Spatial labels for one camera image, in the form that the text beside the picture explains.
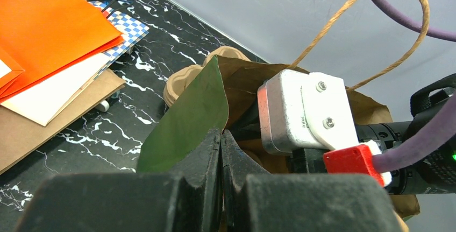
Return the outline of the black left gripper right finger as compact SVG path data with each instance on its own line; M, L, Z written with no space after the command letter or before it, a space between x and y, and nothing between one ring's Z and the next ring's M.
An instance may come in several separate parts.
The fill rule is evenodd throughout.
M402 231L390 197L363 174L271 174L221 137L228 231Z

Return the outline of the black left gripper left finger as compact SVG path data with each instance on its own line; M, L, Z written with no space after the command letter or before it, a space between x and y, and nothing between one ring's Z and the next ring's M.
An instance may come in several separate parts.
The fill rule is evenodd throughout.
M36 191L15 231L218 231L220 131L167 172L61 174Z

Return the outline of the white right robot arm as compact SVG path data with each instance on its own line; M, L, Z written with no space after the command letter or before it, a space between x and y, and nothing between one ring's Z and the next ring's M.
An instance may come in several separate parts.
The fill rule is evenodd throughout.
M410 122L357 125L357 146L294 150L291 171L365 174L395 195L454 193L455 75L415 92L410 111Z

